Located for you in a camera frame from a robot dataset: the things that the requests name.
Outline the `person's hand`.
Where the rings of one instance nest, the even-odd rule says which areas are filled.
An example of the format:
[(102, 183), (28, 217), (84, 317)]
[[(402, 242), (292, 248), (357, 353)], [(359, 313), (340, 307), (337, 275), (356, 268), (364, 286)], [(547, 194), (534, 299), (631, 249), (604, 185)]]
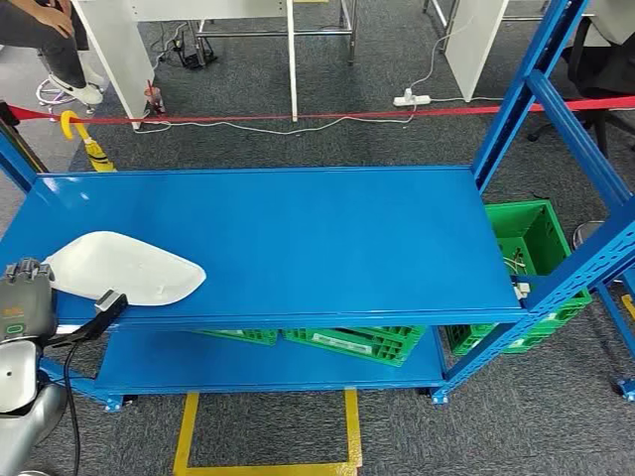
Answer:
[(53, 28), (64, 38), (72, 37), (74, 33), (69, 13), (53, 6), (39, 6), (35, 18), (44, 25)]

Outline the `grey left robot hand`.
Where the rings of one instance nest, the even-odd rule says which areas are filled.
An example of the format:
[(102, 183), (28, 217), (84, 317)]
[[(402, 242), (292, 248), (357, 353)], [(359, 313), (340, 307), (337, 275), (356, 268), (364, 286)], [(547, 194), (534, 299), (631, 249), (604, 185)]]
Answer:
[(8, 265), (1, 278), (1, 341), (43, 343), (55, 335), (54, 281), (50, 265), (33, 258)]

